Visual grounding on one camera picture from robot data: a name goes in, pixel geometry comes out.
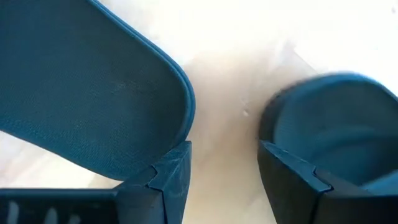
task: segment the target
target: textured footbed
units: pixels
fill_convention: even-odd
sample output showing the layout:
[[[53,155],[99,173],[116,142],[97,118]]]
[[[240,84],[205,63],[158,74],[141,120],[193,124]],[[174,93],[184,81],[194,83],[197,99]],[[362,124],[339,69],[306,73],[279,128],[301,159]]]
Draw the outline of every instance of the textured footbed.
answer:
[[[0,1],[0,130],[124,180],[187,137],[181,68],[100,3]]]
[[[308,80],[269,103],[259,138],[363,185],[398,168],[397,98],[353,73]]]

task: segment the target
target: dark teal slipper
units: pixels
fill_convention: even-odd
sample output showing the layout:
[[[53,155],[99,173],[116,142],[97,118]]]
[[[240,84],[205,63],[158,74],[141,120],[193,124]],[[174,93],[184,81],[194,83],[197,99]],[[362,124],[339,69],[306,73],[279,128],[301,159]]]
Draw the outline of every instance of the dark teal slipper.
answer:
[[[391,215],[380,204],[398,195],[398,101],[374,80],[339,73],[284,90],[265,109],[259,139],[278,223],[383,223]]]
[[[194,112],[182,69],[99,2],[0,1],[0,130],[125,180],[104,192],[0,190],[0,223],[13,208],[15,223],[44,223],[52,209],[56,223],[181,222]]]

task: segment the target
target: blue slide sandal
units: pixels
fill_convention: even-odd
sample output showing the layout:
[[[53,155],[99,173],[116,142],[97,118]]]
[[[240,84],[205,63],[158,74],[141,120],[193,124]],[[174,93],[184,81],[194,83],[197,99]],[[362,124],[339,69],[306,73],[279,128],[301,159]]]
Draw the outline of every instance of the blue slide sandal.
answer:
[[[398,100],[337,73],[267,105],[258,163],[277,223],[397,223]]]
[[[194,112],[182,69],[98,1],[0,1],[0,130],[124,181],[2,189],[0,223],[180,223]]]

